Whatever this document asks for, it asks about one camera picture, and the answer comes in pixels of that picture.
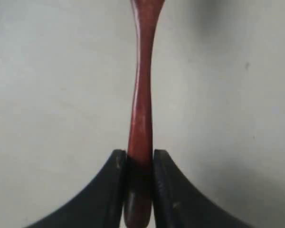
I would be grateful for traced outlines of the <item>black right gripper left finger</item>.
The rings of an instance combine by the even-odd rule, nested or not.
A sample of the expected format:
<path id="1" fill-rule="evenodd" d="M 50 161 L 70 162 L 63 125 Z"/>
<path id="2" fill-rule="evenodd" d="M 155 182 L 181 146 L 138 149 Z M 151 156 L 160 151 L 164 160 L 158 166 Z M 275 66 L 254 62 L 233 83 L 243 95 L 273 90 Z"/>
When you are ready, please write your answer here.
<path id="1" fill-rule="evenodd" d="M 30 228 L 118 228 L 124 197 L 126 152 L 113 150 L 88 185 Z"/>

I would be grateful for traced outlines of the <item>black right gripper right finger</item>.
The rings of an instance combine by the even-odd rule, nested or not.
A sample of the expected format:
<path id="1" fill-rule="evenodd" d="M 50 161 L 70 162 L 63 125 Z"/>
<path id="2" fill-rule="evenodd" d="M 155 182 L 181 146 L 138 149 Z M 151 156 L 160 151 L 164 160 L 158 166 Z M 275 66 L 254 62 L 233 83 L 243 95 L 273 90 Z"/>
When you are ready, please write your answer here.
<path id="1" fill-rule="evenodd" d="M 153 156 L 154 216 L 158 228 L 248 228 L 204 196 L 166 150 Z"/>

